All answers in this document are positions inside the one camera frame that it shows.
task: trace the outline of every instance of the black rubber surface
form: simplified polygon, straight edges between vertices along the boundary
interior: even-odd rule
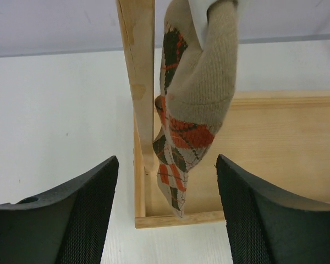
[[[283,190],[217,159],[234,264],[330,264],[330,204]]]
[[[0,264],[99,264],[119,163],[89,172],[16,205],[0,205]]]

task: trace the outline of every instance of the wooden board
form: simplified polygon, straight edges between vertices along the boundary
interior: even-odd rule
[[[154,132],[159,129],[155,115]],[[330,202],[330,91],[236,93],[211,149],[190,172],[185,221],[172,215],[157,187],[156,169],[144,172],[135,127],[135,226],[223,221],[215,169],[219,154],[281,188]]]
[[[116,0],[144,167],[153,170],[155,0]]]

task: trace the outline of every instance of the wooden shelf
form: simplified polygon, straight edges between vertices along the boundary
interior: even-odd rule
[[[283,189],[330,202],[330,91],[237,92],[211,149],[190,172],[184,220],[172,215],[158,189],[158,165],[145,173],[134,127],[137,228],[223,221],[219,154]],[[159,129],[155,114],[154,133]]]

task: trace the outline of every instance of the beige knit sock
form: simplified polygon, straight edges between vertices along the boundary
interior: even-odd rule
[[[235,92],[235,4],[219,0],[210,7],[204,50],[188,0],[172,0],[166,12],[161,95],[155,100],[162,128],[153,148],[160,161],[158,186],[178,217],[184,216],[188,171],[211,146]]]

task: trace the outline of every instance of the hole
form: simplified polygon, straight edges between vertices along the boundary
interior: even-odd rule
[[[32,197],[28,197],[26,199],[23,199],[22,201],[19,201],[17,204],[18,205],[20,205],[20,204],[30,204],[31,202],[36,202],[38,200],[39,200],[39,198],[32,196]]]

